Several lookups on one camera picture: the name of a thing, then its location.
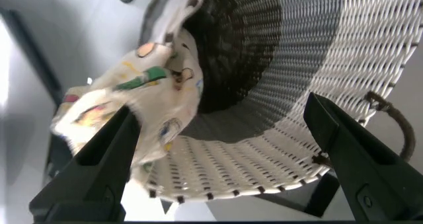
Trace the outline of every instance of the basket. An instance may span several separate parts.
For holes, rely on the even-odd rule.
[[[197,116],[155,162],[146,185],[151,197],[180,203],[276,193],[319,179],[329,168],[313,162],[321,150],[303,121],[309,93],[365,126],[375,107],[364,96],[386,98],[422,33],[422,0],[151,5],[141,41],[171,42],[185,27],[204,73]],[[176,6],[190,10],[172,23],[164,13],[158,30],[157,10]]]

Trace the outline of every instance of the white basket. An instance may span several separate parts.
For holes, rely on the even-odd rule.
[[[331,99],[366,125],[375,110],[364,95],[374,91],[385,98],[395,86],[422,33],[422,3],[155,0],[165,16],[151,13],[142,38],[163,42],[191,17],[186,27],[197,39],[205,76],[207,102],[200,111],[208,113],[199,113],[155,162],[146,186],[151,196],[204,201],[316,181],[328,169],[311,159],[320,149],[303,121],[309,93]],[[183,13],[184,7],[191,8]],[[165,20],[172,16],[177,20]],[[221,33],[201,30],[208,25]],[[217,110],[213,101],[227,108]]]

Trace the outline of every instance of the woven basket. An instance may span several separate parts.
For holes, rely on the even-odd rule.
[[[180,203],[316,181],[328,168],[312,161],[321,151],[303,121],[309,93],[366,125],[375,110],[365,94],[391,92],[422,33],[422,0],[152,4],[169,2],[194,9],[180,26],[196,39],[204,93],[198,115],[155,162],[147,189]],[[166,42],[171,35],[152,34]]]

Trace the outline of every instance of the rope handle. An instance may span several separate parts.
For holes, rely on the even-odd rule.
[[[410,122],[404,117],[404,115],[396,109],[392,103],[386,101],[382,96],[378,95],[373,91],[369,91],[364,99],[370,102],[371,105],[376,102],[375,109],[380,112],[386,112],[390,117],[392,117],[399,125],[401,131],[404,134],[404,146],[400,152],[399,157],[404,159],[405,162],[409,162],[414,149],[416,147],[416,136],[414,134],[414,129],[412,128]],[[329,168],[333,168],[330,163],[329,158],[322,155],[314,156],[313,162],[319,165],[324,165]]]

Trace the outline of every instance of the patterned cloth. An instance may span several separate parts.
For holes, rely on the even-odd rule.
[[[144,44],[91,86],[70,88],[51,128],[76,154],[126,104],[142,126],[132,165],[148,174],[196,115],[202,85],[195,40],[181,30],[173,49]]]

